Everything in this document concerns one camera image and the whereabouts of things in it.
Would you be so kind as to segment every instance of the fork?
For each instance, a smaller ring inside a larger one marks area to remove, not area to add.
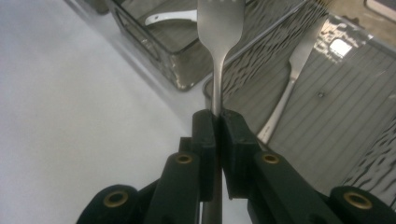
[[[211,111],[218,118],[222,109],[222,69],[225,57],[241,38],[245,15],[245,0],[198,0],[197,22],[201,43],[213,58],[213,92]],[[216,152],[213,199],[204,203],[202,223],[221,223],[221,165]]]

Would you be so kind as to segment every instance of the white surface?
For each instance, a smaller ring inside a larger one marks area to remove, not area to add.
[[[0,0],[0,223],[75,223],[101,189],[157,179],[202,84],[176,91],[110,14]],[[249,223],[246,202],[225,204],[224,223]]]

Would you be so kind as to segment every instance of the utensil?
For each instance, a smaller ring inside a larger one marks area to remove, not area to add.
[[[326,18],[318,19],[315,24],[312,25],[312,27],[305,33],[303,39],[294,49],[293,53],[289,58],[291,71],[288,86],[283,92],[282,97],[277,103],[271,117],[257,134],[259,140],[264,144],[268,143],[276,128],[277,123],[279,122],[282,112],[285,109],[286,104],[288,103],[288,100],[291,96],[294,85],[297,82],[297,78],[303,70],[306,61],[308,60],[308,57],[312,51],[312,48],[315,45],[318,34],[323,26],[323,23],[325,22],[325,19]]]
[[[197,21],[197,10],[157,13],[147,17],[145,20],[145,25],[148,26],[152,23],[169,20]]]
[[[245,0],[198,0],[198,36],[213,58],[213,93],[211,111],[219,117],[222,107],[221,80],[224,59],[241,38],[245,15]],[[204,203],[202,223],[221,223],[221,165],[216,153],[213,199]]]

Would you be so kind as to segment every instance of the cutlery tray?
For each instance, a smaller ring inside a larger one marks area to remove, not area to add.
[[[233,82],[224,106],[258,133],[285,89],[298,40],[251,80]],[[211,82],[204,87],[210,106]],[[269,141],[318,191],[370,190],[396,209],[396,51],[330,16]]]
[[[230,68],[227,73],[251,74],[251,70],[261,66],[256,62],[262,62],[262,59],[255,57],[269,59],[289,43],[286,41],[278,43],[279,46],[266,46],[268,40],[278,38],[269,37],[275,27],[289,15],[302,10],[304,17],[299,19],[300,23],[283,24],[282,35],[286,37],[292,31],[302,31],[309,21],[324,12],[323,7],[307,5],[325,6],[329,2],[331,0],[247,0],[244,32],[241,41],[228,55],[226,64]],[[172,20],[145,25],[146,18],[156,13],[196,9],[196,0],[107,0],[107,4],[121,32],[145,53],[177,89],[186,91],[212,72],[212,58],[198,39],[196,22]],[[249,50],[249,55],[239,58]]]

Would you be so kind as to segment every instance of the slatted surface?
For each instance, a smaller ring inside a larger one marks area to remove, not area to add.
[[[262,69],[226,103],[254,133],[264,125],[290,72],[291,49]],[[328,193],[396,115],[395,53],[374,40],[336,63],[316,51],[297,81],[269,146],[316,189]]]

